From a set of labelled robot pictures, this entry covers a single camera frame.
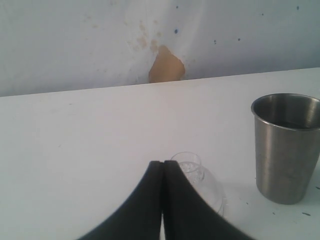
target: white table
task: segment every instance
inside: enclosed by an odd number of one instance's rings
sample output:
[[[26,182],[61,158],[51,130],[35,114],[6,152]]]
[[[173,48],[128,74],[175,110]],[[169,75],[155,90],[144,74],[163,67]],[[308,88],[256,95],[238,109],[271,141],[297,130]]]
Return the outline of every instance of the white table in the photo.
[[[247,234],[319,239],[319,164],[296,205],[255,185],[250,105],[281,92],[320,98],[320,68],[0,98],[0,239],[74,240],[123,203],[149,161],[182,151],[222,182],[227,218]]]

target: stainless steel cup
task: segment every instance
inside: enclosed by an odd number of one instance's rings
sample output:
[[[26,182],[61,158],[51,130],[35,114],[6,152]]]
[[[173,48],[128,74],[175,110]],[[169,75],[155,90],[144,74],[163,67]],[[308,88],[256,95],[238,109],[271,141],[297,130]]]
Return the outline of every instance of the stainless steel cup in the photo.
[[[304,197],[320,154],[320,100],[278,93],[258,98],[254,114],[256,185],[267,199]]]

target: clear glass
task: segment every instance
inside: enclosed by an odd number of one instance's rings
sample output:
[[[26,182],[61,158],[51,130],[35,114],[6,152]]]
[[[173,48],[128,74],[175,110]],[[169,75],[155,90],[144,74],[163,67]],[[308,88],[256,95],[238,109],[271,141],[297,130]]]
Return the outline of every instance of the clear glass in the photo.
[[[202,166],[201,158],[193,152],[180,152],[171,160],[177,161],[186,178],[204,201],[218,214],[224,216],[226,197],[222,185]]]

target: black curved object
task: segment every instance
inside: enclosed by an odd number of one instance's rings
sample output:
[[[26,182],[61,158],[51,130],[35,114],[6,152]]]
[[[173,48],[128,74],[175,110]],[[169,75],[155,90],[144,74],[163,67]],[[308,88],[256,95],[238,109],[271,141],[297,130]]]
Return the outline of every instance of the black curved object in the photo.
[[[164,163],[151,161],[122,206],[79,240],[159,240],[163,173]]]
[[[206,204],[176,161],[164,162],[161,198],[166,240],[253,240]]]

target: peeled paint patch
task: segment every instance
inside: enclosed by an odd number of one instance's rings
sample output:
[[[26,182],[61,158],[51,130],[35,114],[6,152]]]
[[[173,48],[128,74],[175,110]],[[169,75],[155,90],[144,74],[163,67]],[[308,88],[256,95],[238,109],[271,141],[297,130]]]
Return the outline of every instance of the peeled paint patch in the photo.
[[[179,81],[186,73],[184,64],[170,50],[161,45],[149,71],[150,83]]]

